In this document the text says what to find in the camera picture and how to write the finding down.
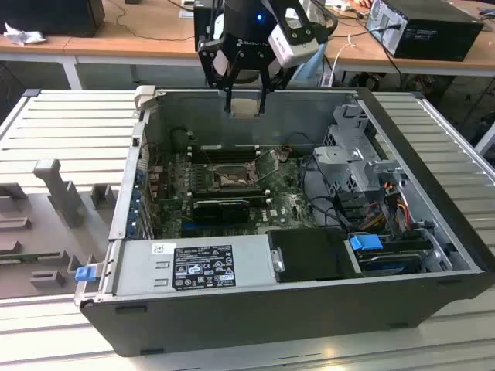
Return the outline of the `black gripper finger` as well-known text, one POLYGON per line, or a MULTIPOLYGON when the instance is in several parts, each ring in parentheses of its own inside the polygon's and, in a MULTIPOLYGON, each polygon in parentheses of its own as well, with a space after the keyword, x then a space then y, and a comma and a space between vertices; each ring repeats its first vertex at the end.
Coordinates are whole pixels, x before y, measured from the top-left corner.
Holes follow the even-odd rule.
POLYGON ((245 61, 246 53, 237 46, 233 38, 221 38, 201 43, 198 57, 209 86, 226 93, 224 111, 230 113, 233 86, 245 61), (220 55, 227 60, 226 69, 222 73, 213 63, 220 55))
POLYGON ((270 66, 263 66, 259 73, 261 78, 261 96, 258 113, 263 114, 265 112, 268 94, 273 92, 278 86, 278 70, 274 70, 270 66))

